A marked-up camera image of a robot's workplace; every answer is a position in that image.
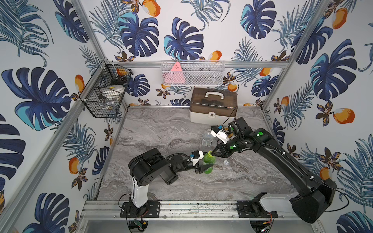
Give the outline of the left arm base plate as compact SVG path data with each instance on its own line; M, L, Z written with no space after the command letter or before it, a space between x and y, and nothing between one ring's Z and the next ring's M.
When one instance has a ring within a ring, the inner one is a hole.
M148 201L142 207L135 207L133 202L124 202L121 207L121 218L159 218L161 203Z

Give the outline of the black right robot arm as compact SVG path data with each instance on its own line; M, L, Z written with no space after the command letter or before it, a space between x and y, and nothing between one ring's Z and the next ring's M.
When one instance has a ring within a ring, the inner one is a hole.
M222 125L212 126L211 134L221 140L212 155L228 158L233 153L252 150L271 162L295 187L297 194L286 201L292 211L303 221L315 223L330 207L336 183L323 180L298 162L280 147L277 140L267 130L252 130L243 118L228 124L228 131Z

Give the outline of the green plastic bottle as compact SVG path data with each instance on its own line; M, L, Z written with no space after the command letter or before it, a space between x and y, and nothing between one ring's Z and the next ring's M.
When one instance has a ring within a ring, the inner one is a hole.
M203 161L204 165L210 165L210 167L204 173L210 174L213 171L213 165L216 162L216 157L212 155L211 150L204 155Z

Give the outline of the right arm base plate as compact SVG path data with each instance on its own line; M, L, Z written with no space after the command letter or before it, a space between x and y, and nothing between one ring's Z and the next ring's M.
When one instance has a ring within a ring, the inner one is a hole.
M278 218L276 211L265 211L259 202L238 201L236 206L239 218Z

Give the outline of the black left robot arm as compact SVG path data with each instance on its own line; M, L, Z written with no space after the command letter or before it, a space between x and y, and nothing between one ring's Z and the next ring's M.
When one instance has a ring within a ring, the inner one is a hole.
M171 185L178 179L179 172L189 170L195 171L196 174L206 172L214 164L205 163L204 157L204 153L198 150L190 155L174 153L164 157L158 149L154 148L133 158L128 165L133 181L130 204L136 210L144 209L149 202L149 184L159 176L167 185Z

